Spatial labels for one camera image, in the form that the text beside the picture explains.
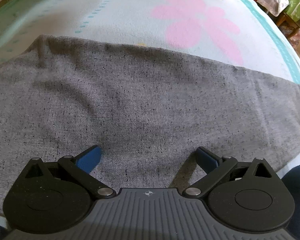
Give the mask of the grey knit pants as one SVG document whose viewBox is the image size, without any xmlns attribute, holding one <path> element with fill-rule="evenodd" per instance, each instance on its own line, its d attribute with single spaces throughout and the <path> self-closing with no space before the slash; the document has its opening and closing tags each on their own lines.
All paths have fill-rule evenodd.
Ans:
<svg viewBox="0 0 300 240">
<path fill-rule="evenodd" d="M 300 85 L 160 48 L 39 36 L 0 65 L 0 213 L 33 157 L 102 149 L 93 176 L 114 189 L 180 189 L 204 146 L 279 170 L 300 153 Z"/>
</svg>

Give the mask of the floral pastel bed sheet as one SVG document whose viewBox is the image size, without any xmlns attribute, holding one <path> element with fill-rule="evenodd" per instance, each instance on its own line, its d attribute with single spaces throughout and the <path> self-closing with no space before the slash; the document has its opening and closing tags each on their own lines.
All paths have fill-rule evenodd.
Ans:
<svg viewBox="0 0 300 240">
<path fill-rule="evenodd" d="M 0 9 L 0 65 L 42 35 L 176 51 L 300 85 L 300 59 L 252 0 L 14 0 Z"/>
</svg>

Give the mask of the wooden side table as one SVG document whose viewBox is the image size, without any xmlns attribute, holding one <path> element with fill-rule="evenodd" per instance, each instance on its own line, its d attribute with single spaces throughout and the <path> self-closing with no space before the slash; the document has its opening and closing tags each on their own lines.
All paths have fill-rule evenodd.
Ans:
<svg viewBox="0 0 300 240">
<path fill-rule="evenodd" d="M 286 39 L 300 41 L 300 19 L 295 21 L 287 13 L 282 12 L 276 20 L 276 26 Z"/>
</svg>

